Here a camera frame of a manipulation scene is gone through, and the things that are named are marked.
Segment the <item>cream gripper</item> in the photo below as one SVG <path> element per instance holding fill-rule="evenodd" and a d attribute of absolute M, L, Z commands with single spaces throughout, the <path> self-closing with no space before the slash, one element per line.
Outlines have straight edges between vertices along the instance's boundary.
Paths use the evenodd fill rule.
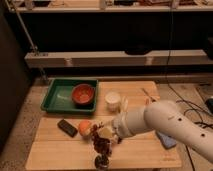
<path fill-rule="evenodd" d="M 109 139 L 113 143 L 116 143 L 118 141 L 118 137 L 115 134 L 111 121 L 99 123 L 98 135 L 100 138 Z"/>

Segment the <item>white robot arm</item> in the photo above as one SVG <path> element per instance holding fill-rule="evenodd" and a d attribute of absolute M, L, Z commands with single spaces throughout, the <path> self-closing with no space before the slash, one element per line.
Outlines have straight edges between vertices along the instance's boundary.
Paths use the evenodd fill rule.
<path fill-rule="evenodd" d="M 152 130 L 171 136 L 213 163 L 213 133 L 190 121 L 178 105 L 169 100 L 121 112 L 105 122 L 98 135 L 106 139 L 124 139 Z"/>

